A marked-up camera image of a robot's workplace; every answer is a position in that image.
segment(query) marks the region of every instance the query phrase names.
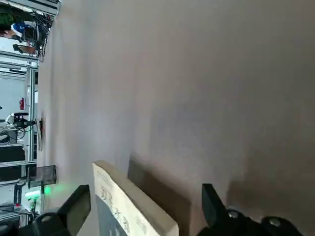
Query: metal rack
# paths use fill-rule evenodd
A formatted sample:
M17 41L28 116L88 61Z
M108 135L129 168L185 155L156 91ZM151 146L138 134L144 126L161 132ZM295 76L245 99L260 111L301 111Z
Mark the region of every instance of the metal rack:
M7 2L17 4L32 10L40 11L52 16L57 16L59 9L59 2L57 0L7 0Z
M29 90L29 96L28 96L28 113L29 113L29 119L34 119L34 103L35 103L35 74L38 72L38 59L34 58L32 56L25 56L25 55L19 55L15 53L0 51L0 58L9 58L17 60L15 62L7 62L7 61L0 61L0 67L1 65L5 65L7 67L19 67L26 69L26 74L11 74L8 72L0 72L0 75L2 78L6 79L18 79L18 80L25 80L26 84L26 93ZM28 140L28 152L25 155L25 160L21 161L9 161L9 162L0 162L0 171L1 168L7 168L7 167L14 167L14 166L21 166L21 176L27 175L26 166L30 164L36 164L37 161L34 159L34 130L30 130L27 135L29 136ZM8 145L2 145L0 148L8 147L8 146L21 146L23 144L8 144ZM17 180L11 180L11 181L0 181L1 186L8 186L8 185L15 185L17 183ZM20 215L17 213L10 213L5 214L0 217L0 221L2 220L8 220L12 218L20 218L20 226L23 226L27 222L27 216L26 215Z

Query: green light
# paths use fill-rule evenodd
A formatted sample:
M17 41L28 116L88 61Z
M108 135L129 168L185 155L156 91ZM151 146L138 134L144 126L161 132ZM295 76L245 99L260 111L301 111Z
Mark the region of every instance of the green light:
M50 195L51 188L49 186L45 186L44 193L45 193L45 195Z
M33 192L28 192L25 194L25 197L39 197L40 195L40 191L33 191Z

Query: black cable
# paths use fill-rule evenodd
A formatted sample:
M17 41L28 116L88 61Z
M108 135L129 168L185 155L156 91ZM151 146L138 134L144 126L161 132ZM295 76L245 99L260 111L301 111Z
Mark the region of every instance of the black cable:
M34 198L34 207L32 209L32 214L33 214L33 217L35 218L35 214L36 214L36 203L37 203L37 198Z
M9 6L9 8L11 10L11 14L12 14L14 21L16 22L17 20L13 14L12 6L10 5L9 2L7 3L7 5ZM45 56L46 45L47 45L47 37L49 35L49 28L51 28L51 26L53 24L53 18L51 18L50 16L46 17L45 15L41 15L41 14L37 13L35 10L33 10L33 19L35 21L35 27L33 30L33 37L32 37L33 39L35 39L34 33L35 33L35 30L37 31L38 26L45 27L47 30L45 32L45 34L43 35L44 42L40 42L38 39L34 40L34 42L33 42L36 57L38 58L38 60L40 62L44 62L44 56Z
M6 131L6 134L7 134L7 136L8 136L9 138L11 138L11 139L13 139L13 140L20 140L20 139L24 138L24 136L26 135L25 128L18 128L17 130L20 130L20 131L21 131L21 129L24 129L24 131L22 131L22 132L23 132L23 136L20 137L19 139L12 138L12 137L8 134L8 133L9 133L8 131Z
M31 126L29 126L29 127L30 127L30 129L27 130L26 132L30 132L30 131L33 129L33 125L31 125Z

